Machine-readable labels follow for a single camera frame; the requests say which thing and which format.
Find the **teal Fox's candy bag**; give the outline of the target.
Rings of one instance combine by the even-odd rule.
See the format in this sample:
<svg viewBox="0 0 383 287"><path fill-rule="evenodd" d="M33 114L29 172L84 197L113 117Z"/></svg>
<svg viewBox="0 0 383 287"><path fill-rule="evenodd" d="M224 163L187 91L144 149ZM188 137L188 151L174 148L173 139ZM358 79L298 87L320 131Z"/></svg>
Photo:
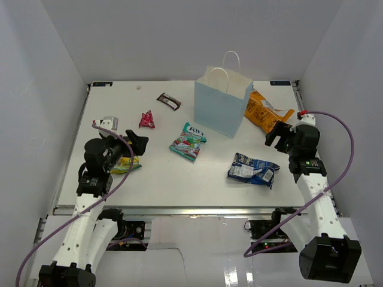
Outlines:
<svg viewBox="0 0 383 287"><path fill-rule="evenodd" d="M199 154L200 145L206 143L204 132L185 123L183 131L169 146L169 149L194 162Z"/></svg>

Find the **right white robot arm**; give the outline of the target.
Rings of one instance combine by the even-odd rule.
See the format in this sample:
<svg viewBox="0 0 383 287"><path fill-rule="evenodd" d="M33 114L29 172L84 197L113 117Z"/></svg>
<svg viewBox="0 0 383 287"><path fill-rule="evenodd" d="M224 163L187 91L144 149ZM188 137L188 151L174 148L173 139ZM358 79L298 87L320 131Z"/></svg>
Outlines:
<svg viewBox="0 0 383 287"><path fill-rule="evenodd" d="M271 233L279 238L289 237L299 252L299 268L303 278L328 282L349 283L361 255L359 241L351 240L341 225L330 194L327 172L317 157L320 131L314 119L302 120L291 126L279 121L266 135L265 144L279 141L275 149L288 154L289 171L302 193L306 223L301 215L281 217L270 223Z"/></svg>

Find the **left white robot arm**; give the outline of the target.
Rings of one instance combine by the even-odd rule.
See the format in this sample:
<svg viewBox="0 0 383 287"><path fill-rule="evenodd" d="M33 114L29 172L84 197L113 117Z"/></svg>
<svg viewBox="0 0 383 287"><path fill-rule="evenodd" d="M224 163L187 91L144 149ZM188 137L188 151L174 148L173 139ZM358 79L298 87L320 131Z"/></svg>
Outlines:
<svg viewBox="0 0 383 287"><path fill-rule="evenodd" d="M126 233L123 212L104 209L113 192L111 171L122 157L143 155L149 139L132 130L124 137L105 128L99 131L101 136L84 146L74 213L51 264L40 268L42 286L95 286L96 269L109 243Z"/></svg>

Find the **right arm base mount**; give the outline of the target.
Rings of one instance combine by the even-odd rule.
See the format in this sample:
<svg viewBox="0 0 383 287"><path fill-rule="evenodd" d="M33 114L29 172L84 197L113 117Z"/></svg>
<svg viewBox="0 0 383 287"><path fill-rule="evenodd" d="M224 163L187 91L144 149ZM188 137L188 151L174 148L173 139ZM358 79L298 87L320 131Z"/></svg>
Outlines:
<svg viewBox="0 0 383 287"><path fill-rule="evenodd" d="M267 233L273 227L271 220L247 220L244 224L244 229L246 232L250 233L251 244L257 241L262 235ZM252 252L257 252L260 250L268 250L276 246L289 244L290 239L288 236L280 229L272 233L269 237L262 240ZM291 246L285 246L281 249L271 251L271 253L283 253L283 252L297 252L296 248Z"/></svg>

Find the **blue snack bag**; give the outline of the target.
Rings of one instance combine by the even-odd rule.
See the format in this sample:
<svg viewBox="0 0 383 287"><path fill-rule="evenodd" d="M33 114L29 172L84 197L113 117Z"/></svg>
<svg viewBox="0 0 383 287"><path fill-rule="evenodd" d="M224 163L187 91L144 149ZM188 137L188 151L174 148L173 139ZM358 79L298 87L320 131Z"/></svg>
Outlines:
<svg viewBox="0 0 383 287"><path fill-rule="evenodd" d="M271 190L275 174L279 170L280 166L273 162L247 157L237 152L227 177L246 184L266 186Z"/></svg>

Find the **red snack packet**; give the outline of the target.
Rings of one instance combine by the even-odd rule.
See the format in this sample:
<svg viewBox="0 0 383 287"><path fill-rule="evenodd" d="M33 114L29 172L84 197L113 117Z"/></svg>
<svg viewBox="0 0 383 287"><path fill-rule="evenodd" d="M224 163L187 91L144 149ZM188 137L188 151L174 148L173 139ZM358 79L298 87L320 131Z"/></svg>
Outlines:
<svg viewBox="0 0 383 287"><path fill-rule="evenodd" d="M139 128L141 127L148 127L151 129L155 128L155 123L153 119L153 114L152 111L149 110L146 113L141 114L141 120L139 122Z"/></svg>

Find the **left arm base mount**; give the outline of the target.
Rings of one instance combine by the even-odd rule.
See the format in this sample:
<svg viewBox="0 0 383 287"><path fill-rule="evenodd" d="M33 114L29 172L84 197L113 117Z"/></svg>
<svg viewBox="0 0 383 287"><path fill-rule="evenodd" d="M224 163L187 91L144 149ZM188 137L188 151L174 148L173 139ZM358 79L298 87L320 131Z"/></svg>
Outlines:
<svg viewBox="0 0 383 287"><path fill-rule="evenodd" d="M144 221L125 221L117 223L117 234L107 246L108 251L145 251L147 244L145 238Z"/></svg>

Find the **green Fox's tea candy bag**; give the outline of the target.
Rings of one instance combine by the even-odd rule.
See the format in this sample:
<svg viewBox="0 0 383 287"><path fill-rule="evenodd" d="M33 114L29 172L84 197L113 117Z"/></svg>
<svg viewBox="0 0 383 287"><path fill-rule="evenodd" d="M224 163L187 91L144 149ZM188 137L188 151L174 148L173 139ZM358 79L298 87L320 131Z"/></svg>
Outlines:
<svg viewBox="0 0 383 287"><path fill-rule="evenodd" d="M132 164L132 170L139 169L141 167L141 164L139 163L139 157L134 156L134 158L130 157L122 157L119 159L119 161L116 163L116 165L111 170L112 174L121 175L125 174L129 171L131 162Z"/></svg>

